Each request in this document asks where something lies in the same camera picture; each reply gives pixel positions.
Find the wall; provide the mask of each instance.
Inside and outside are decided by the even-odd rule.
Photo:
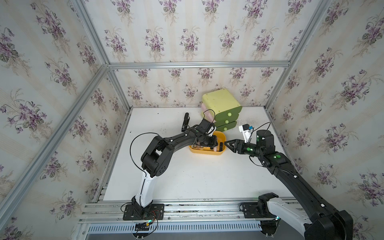
[[[3,200],[100,67],[68,1],[0,2]],[[93,198],[124,118],[103,80],[1,239],[67,239]]]
[[[384,11],[336,0],[270,114],[296,169],[348,210],[356,239],[384,234]]]
[[[85,1],[110,62],[287,60],[318,0]]]
[[[203,94],[222,88],[243,106],[260,106],[282,71],[277,67],[135,69],[118,70],[116,76],[134,107],[200,106]]]

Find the aluminum frame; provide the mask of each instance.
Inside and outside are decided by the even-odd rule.
[[[277,81],[274,89],[272,90],[271,96],[267,100],[267,103],[265,105],[267,109],[270,109],[272,107],[273,102],[276,100],[277,95],[279,94],[281,88],[283,87],[284,83],[288,79],[289,73],[294,69],[294,66],[296,65],[296,63],[298,63],[300,56],[305,51],[307,44],[309,43],[310,39],[315,33],[318,25],[321,23],[321,20],[324,14],[326,14],[326,11],[330,6],[330,4],[331,4],[331,0],[321,0],[318,3],[307,27],[303,32],[303,35],[301,36],[299,42],[297,43],[296,48],[293,50],[293,53],[289,59],[290,66],[284,69],[283,74],[280,76],[280,79]]]
[[[3,229],[13,213],[16,211],[17,207],[21,204],[29,189],[32,187],[37,175],[41,173],[47,161],[49,161],[50,157],[68,133],[68,130],[79,116],[81,110],[87,104],[89,98],[93,94],[93,91],[103,79],[107,69],[108,67],[106,64],[99,68],[97,73],[93,76],[86,88],[80,94],[79,98],[77,98],[76,102],[71,106],[71,109],[56,127],[55,132],[50,136],[47,144],[39,150],[34,160],[17,180],[6,198],[1,202],[0,229]]]
[[[264,68],[288,67],[290,61],[202,61],[202,62],[146,62],[111,63],[111,69],[159,69],[159,68]]]

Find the yellow tray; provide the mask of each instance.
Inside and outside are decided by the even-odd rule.
[[[226,149],[226,146],[224,145],[224,142],[226,140],[225,135],[224,135],[224,133],[222,133],[220,131],[214,131],[213,135],[217,136],[217,143],[218,143],[217,150],[220,149],[220,143],[222,142],[223,143],[223,151],[215,152],[214,150],[211,150],[210,147],[203,147],[203,148],[200,148],[200,149],[194,149],[194,148],[192,148],[192,146],[189,146],[189,150],[191,150],[191,152],[193,152],[193,153],[210,154],[210,155],[221,155],[225,151],[225,149]]]

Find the white table surface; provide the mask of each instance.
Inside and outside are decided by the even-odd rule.
[[[107,200],[130,201],[139,190],[142,172],[129,156],[129,146],[137,135],[156,132],[162,137],[181,133],[184,114],[190,116],[189,126],[201,121],[200,108],[134,108],[120,152],[104,196]],[[259,127],[268,122],[262,107],[243,107],[238,126],[248,123]],[[225,131],[227,140],[243,139],[238,127]],[[132,156],[141,167],[140,157],[154,134],[138,137],[132,145]],[[275,137],[276,151],[283,149]],[[289,190],[266,168],[253,165],[248,155],[235,154],[226,149],[222,155],[194,154],[188,147],[175,152],[168,169],[158,178],[155,200],[218,200],[256,198],[274,192],[280,197],[292,197]]]

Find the black cable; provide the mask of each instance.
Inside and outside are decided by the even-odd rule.
[[[216,113],[215,113],[214,110],[212,110],[212,109],[207,109],[207,110],[205,110],[205,111],[203,112],[203,114],[204,114],[206,111],[209,111],[209,110],[211,110],[211,111],[214,113],[214,119],[212,120],[212,122],[214,122],[215,117],[216,117]]]
[[[271,126],[271,122],[266,122],[266,123],[264,123],[263,125],[261,125],[260,127],[256,128],[256,129],[253,129],[252,132],[251,132],[251,135],[249,136],[249,141],[248,141],[248,142],[251,142],[251,138],[252,138],[252,134],[253,134],[253,132],[256,131],[257,129],[261,128],[261,127],[264,126],[265,124],[269,124],[269,126]]]

